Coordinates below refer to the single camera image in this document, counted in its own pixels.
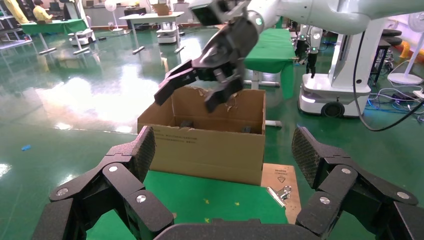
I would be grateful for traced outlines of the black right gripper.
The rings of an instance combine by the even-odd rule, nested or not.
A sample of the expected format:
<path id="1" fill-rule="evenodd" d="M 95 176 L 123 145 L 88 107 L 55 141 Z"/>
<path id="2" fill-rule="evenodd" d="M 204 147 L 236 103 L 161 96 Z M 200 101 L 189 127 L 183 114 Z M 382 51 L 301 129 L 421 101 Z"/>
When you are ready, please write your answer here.
<path id="1" fill-rule="evenodd" d="M 235 17 L 207 42 L 198 58 L 189 59 L 165 74 L 154 94 L 154 102 L 161 106 L 173 92 L 195 81 L 216 81 L 218 87 L 205 99 L 209 113 L 226 103 L 233 94 L 244 88 L 244 59 L 259 40 L 257 13 Z"/>

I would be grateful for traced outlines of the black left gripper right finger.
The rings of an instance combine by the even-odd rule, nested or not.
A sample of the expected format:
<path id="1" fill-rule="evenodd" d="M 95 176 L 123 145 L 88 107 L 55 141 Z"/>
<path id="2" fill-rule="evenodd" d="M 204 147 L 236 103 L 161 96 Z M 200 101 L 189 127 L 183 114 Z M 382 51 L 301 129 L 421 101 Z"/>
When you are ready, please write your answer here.
<path id="1" fill-rule="evenodd" d="M 294 131 L 291 152 L 314 190 L 296 225 L 325 240 L 347 212 L 378 240 L 423 239 L 424 210 L 411 192 L 364 170 L 344 150 L 320 143 L 305 127 Z"/>

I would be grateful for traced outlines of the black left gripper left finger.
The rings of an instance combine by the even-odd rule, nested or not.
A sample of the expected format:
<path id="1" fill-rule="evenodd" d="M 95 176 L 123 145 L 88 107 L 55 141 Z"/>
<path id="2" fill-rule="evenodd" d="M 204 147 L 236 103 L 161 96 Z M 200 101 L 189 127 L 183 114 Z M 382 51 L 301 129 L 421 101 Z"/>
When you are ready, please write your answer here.
<path id="1" fill-rule="evenodd" d="M 34 240 L 84 240 L 102 215 L 115 211 L 137 240 L 152 240 L 174 223 L 173 214 L 146 189 L 156 150 L 154 130 L 113 146 L 100 163 L 58 186 L 49 196 Z"/>

